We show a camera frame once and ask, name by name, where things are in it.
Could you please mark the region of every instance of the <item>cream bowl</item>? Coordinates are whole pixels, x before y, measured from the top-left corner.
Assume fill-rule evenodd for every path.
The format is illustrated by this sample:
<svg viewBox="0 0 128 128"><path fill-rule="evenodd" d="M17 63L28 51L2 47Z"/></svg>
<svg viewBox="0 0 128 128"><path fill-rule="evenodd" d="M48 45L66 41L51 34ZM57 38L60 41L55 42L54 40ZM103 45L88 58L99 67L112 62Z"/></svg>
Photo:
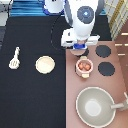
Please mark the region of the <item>cream bowl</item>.
<svg viewBox="0 0 128 128"><path fill-rule="evenodd" d="M93 128L109 125L116 113L111 109L113 98L99 87L88 87L82 90L76 99L76 111L80 119Z"/></svg>

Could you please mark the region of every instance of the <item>cable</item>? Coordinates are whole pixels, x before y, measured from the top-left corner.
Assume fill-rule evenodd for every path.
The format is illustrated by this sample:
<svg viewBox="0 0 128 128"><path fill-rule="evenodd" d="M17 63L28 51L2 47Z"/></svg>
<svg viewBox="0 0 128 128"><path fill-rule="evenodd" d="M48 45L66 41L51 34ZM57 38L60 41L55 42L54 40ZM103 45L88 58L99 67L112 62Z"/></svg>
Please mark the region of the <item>cable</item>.
<svg viewBox="0 0 128 128"><path fill-rule="evenodd" d="M53 23L53 25L52 25L52 28L51 28L51 45L52 45L52 47L53 47L54 49L56 49L56 50L65 50L65 49L66 49L66 48L61 48L61 49L56 48L56 47L53 45L53 42L52 42L53 29L54 29L54 27L55 27L55 24L56 24L57 20L60 18L61 14L56 18L56 20L54 21L54 23Z"/></svg>
<svg viewBox="0 0 128 128"><path fill-rule="evenodd" d="M12 2L12 0L10 0L10 2L9 2L9 4L8 4L8 11L7 11L7 13L8 13L8 18L9 18L9 10L11 10L11 9L9 9L9 6L10 6L11 2Z"/></svg>

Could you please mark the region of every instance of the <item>orange food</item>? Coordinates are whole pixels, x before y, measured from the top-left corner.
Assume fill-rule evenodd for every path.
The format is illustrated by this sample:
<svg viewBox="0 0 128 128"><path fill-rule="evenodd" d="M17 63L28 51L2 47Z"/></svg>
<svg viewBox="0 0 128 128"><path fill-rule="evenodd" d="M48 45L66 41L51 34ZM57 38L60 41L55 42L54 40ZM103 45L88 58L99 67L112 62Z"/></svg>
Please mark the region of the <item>orange food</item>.
<svg viewBox="0 0 128 128"><path fill-rule="evenodd" d="M89 71L91 69L91 66L89 64L84 65L84 69L86 71Z"/></svg>
<svg viewBox="0 0 128 128"><path fill-rule="evenodd" d="M79 67L80 70L83 70L83 68L84 68L83 63L79 63L79 64L78 64L78 67Z"/></svg>

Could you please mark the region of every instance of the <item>wall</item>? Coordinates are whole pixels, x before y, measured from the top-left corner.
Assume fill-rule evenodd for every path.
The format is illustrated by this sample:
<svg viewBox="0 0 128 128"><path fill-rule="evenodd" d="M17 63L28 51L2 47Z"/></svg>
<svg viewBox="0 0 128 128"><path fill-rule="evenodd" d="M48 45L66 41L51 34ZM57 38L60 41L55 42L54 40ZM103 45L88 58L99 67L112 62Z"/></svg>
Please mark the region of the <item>wall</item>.
<svg viewBox="0 0 128 128"><path fill-rule="evenodd" d="M105 10L108 16L111 36L115 40L128 19L128 0L106 0Z"/></svg>

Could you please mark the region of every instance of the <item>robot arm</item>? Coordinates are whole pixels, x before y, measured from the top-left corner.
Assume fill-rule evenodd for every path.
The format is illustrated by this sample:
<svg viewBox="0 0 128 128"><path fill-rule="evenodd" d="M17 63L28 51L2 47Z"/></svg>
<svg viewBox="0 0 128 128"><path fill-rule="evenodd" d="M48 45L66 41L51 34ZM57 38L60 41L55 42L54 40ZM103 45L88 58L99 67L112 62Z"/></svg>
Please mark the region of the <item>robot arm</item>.
<svg viewBox="0 0 128 128"><path fill-rule="evenodd" d="M99 35L90 36L95 23L95 16L104 8L104 0L67 0L64 14L67 23L72 27L64 30L61 46L71 47L79 41L86 45L96 45Z"/></svg>

